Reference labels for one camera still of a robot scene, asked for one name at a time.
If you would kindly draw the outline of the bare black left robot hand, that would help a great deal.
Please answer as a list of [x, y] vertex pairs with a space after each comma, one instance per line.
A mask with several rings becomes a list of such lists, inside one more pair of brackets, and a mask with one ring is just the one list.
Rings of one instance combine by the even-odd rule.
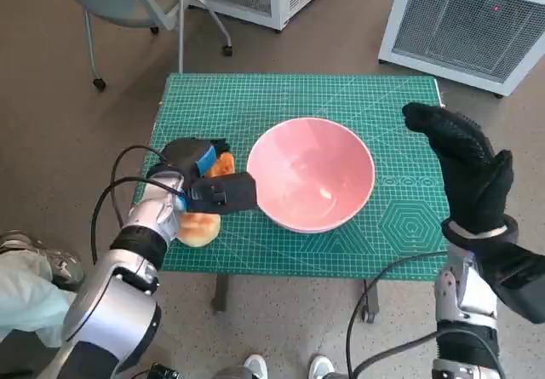
[[230, 151], [225, 138], [205, 140], [182, 137], [168, 143], [161, 151], [166, 162], [176, 167], [186, 181], [205, 176], [220, 155]]

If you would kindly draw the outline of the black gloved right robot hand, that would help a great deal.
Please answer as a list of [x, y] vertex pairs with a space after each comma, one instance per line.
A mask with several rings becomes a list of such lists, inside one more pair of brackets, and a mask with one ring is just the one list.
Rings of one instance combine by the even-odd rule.
[[439, 160], [449, 223], [475, 236], [503, 229], [513, 154], [495, 152], [480, 126], [460, 113], [416, 102], [402, 113], [406, 127], [425, 135]]

